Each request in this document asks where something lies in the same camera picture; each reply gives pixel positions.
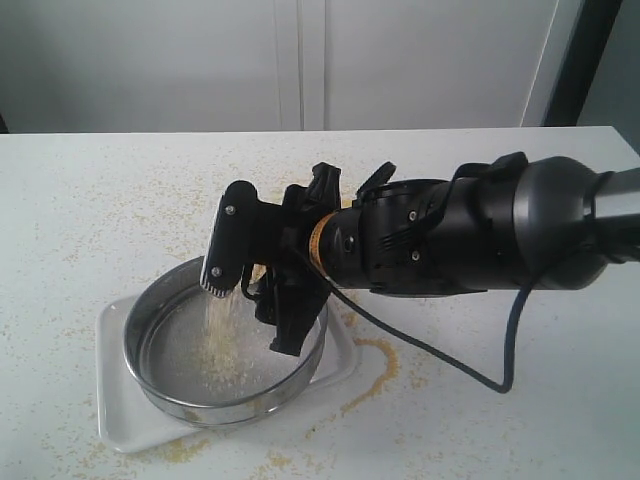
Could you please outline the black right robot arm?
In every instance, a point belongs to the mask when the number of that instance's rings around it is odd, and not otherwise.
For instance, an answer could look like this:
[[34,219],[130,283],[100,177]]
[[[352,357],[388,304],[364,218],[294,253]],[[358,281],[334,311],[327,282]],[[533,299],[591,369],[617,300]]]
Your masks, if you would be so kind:
[[579,290],[639,255],[639,172],[598,173],[521,152],[467,163],[449,180],[393,179],[382,165],[340,204],[337,167],[259,203],[249,261],[266,269],[256,318],[272,349],[296,355],[331,286],[399,297]]

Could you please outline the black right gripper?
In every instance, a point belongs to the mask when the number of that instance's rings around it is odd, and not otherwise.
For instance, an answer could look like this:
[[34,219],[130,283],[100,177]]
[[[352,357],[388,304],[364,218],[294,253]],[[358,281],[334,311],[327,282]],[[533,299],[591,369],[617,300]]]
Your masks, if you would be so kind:
[[[258,199],[245,266],[297,270],[296,255],[308,255],[315,226],[341,207],[340,178],[340,168],[320,162],[312,168],[310,184],[290,185],[282,204]],[[328,299],[328,288],[314,275],[294,278],[266,272],[258,281],[256,295],[256,319],[276,327],[269,348],[299,356]]]

